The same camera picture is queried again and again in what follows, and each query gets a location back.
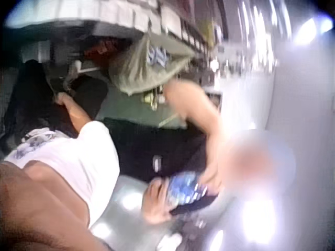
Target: hand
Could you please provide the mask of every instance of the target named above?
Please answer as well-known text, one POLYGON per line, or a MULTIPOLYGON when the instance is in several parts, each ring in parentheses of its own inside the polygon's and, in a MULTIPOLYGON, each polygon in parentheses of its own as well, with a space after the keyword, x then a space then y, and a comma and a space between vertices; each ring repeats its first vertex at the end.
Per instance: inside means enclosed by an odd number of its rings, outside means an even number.
POLYGON ((155 178, 146 189, 142 201, 143 217, 151 224, 158 224, 172 218, 170 211, 173 209, 166 203, 169 180, 155 178))
POLYGON ((60 106, 66 105, 67 102, 72 102, 73 99, 67 93, 58 93, 55 102, 60 106))
POLYGON ((199 183, 208 188, 210 195, 217 195, 224 188, 225 155, 227 154, 225 139, 221 131, 210 135, 207 139, 207 166, 199 178, 199 183))

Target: white wall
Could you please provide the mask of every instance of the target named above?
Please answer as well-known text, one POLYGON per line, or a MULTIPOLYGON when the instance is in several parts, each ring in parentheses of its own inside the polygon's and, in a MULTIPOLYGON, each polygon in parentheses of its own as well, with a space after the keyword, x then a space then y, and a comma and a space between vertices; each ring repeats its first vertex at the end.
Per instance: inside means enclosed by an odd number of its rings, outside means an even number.
POLYGON ((297 179, 283 200, 270 250, 322 250, 334 214, 335 122, 330 34, 306 47, 282 44, 267 128, 281 135, 297 158, 297 179))

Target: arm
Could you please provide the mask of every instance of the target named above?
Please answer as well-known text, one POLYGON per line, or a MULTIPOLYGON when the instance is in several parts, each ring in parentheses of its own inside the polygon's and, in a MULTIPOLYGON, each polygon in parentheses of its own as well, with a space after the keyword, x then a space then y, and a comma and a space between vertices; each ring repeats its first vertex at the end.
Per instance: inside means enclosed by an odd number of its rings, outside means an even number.
POLYGON ((191 81, 172 80, 164 85, 164 96, 183 119, 192 120, 207 135, 221 131, 220 113, 200 86, 191 81))
POLYGON ((164 86, 164 95, 182 118, 194 121, 207 134, 206 171, 199 182, 207 186, 210 193, 216 195, 223 187, 223 168, 219 163, 219 157, 226 140, 219 111, 202 88, 190 81, 170 81, 164 86))
POLYGON ((84 109, 81 108, 73 100, 73 98, 66 93, 59 93, 56 103, 66 107, 70 115, 71 122, 78 133, 80 133, 84 125, 92 121, 84 109))

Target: bright light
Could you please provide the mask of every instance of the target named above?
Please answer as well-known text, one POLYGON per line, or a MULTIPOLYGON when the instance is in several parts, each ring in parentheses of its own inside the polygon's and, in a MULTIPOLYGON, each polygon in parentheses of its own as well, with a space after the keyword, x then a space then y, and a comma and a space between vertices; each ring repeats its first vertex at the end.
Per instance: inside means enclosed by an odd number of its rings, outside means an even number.
POLYGON ((109 229, 109 227, 107 226, 107 224, 105 223, 99 223, 96 226, 94 226, 91 229, 91 232, 93 235, 95 235, 96 237, 99 237, 101 239, 106 238, 108 235, 110 235, 111 230, 109 229))
POLYGON ((243 9, 243 16, 244 16, 244 22, 245 22, 245 30, 247 32, 247 35, 250 33, 250 25, 249 25, 249 19, 247 14, 247 9, 245 7, 245 3, 242 2, 242 9, 243 9))
POLYGON ((139 192, 130 193, 122 199, 122 205, 125 209, 131 211, 142 205, 142 198, 143 195, 139 192))
POLYGON ((246 202, 243 209, 243 226, 249 241, 269 243, 276 227, 273 201, 246 202))
POLYGON ((223 230, 220 230, 214 237, 211 245, 210 245, 210 248, 209 248, 209 251, 219 251, 220 250, 220 247, 221 247, 221 244, 222 244, 222 240, 224 238, 224 232, 223 230))
POLYGON ((277 26, 278 18, 277 18, 276 9, 274 8, 274 4, 272 0, 270 0, 270 6, 271 6, 271 11, 272 11, 272 15, 271 15, 272 25, 277 26))
POLYGON ((309 44, 315 38, 316 34, 317 34, 316 25, 314 19, 311 18, 301 26, 295 39, 295 42, 298 45, 309 44))
POLYGON ((321 28, 320 28, 320 32, 325 33, 329 30, 331 30, 333 28, 333 21, 330 18, 325 18, 322 22, 321 22, 321 28))
POLYGON ((171 236, 165 235, 157 246, 157 251, 175 251, 183 241, 183 237, 179 233, 171 236))
POLYGON ((291 28, 291 21, 289 19, 287 7, 284 1, 282 1, 282 9, 283 9, 283 14, 284 14, 284 21, 286 25, 286 32, 287 32, 287 37, 291 38, 292 36, 292 28, 291 28))
POLYGON ((251 122, 249 125, 249 130, 254 130, 256 129, 256 124, 254 122, 251 122))
POLYGON ((216 72, 219 69, 219 61, 217 59, 214 59, 213 61, 211 61, 209 67, 213 72, 216 72))

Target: ceiling light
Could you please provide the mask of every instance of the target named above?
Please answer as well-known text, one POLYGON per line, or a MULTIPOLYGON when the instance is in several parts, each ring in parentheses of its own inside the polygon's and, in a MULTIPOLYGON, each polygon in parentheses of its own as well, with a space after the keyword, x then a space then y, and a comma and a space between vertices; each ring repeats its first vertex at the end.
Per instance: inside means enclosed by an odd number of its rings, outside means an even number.
POLYGON ((91 232, 96 237, 105 239, 108 235, 110 235, 111 230, 106 223, 99 223, 91 229, 91 232))
POLYGON ((249 124, 249 130, 254 130, 254 129, 256 129, 256 124, 254 122, 251 122, 249 124))
POLYGON ((316 34, 317 34, 316 25, 314 19, 311 18, 301 26, 296 36, 295 42, 298 45, 309 44, 315 38, 316 34))
POLYGON ((157 251, 175 251, 183 241, 183 237, 179 233, 171 236, 165 235, 157 246, 157 251))
POLYGON ((321 21, 321 27, 320 27, 321 34, 331 30, 332 28, 333 28, 333 21, 329 17, 326 17, 324 18, 324 20, 321 21))
POLYGON ((211 61, 209 67, 213 72, 216 72, 219 69, 219 61, 217 59, 214 59, 213 61, 211 61))
POLYGON ((210 245, 209 251, 219 251, 222 245, 223 238, 224 238, 223 230, 218 231, 210 245))
POLYGON ((131 211, 142 205, 142 198, 143 195, 139 192, 130 193, 122 199, 122 205, 125 209, 131 211))
POLYGON ((267 244, 275 233, 275 211, 272 200, 248 201, 243 208, 243 227, 250 242, 267 244))

